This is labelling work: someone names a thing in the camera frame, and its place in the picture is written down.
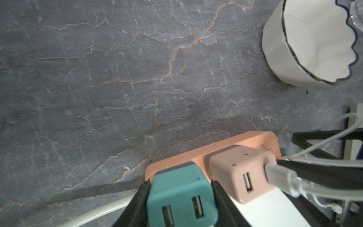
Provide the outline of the teal usb charger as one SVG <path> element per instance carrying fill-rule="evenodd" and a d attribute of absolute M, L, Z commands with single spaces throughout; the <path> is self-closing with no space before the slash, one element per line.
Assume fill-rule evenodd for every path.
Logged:
<path fill-rule="evenodd" d="M 200 167 L 189 162 L 157 172 L 147 199 L 147 216 L 151 227 L 215 226 L 215 196 Z"/>

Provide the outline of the orange power strip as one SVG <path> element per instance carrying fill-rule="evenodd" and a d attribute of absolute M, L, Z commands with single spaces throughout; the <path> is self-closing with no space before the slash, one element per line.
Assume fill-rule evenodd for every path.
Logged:
<path fill-rule="evenodd" d="M 145 180 L 152 181 L 155 174 L 161 170 L 165 170 L 174 166 L 193 162 L 197 164 L 206 178 L 209 179 L 209 162 L 208 159 L 221 153 L 227 149 L 245 146 L 250 148 L 268 151 L 276 157 L 282 159 L 282 154 L 275 133 L 271 131 L 248 131 L 197 149 L 193 149 L 147 166 L 145 170 Z"/>

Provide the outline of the pink usb charger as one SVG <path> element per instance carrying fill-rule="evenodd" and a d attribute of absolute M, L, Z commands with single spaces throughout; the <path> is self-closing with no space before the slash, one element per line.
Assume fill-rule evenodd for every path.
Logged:
<path fill-rule="evenodd" d="M 236 146 L 208 159 L 210 180 L 240 204 L 247 204 L 275 187 L 267 181 L 265 166 L 276 164 L 274 154 L 261 149 Z"/>

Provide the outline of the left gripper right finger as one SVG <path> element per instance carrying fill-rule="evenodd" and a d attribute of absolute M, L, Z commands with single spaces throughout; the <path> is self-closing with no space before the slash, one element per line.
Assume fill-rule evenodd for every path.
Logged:
<path fill-rule="evenodd" d="M 218 181 L 212 180 L 218 220 L 215 227 L 251 227 Z"/>

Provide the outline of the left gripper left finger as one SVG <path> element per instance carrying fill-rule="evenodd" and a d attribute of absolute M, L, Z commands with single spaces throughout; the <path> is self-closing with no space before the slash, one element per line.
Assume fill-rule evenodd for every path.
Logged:
<path fill-rule="evenodd" d="M 147 227 L 147 199 L 151 182 L 146 180 L 112 227 Z"/>

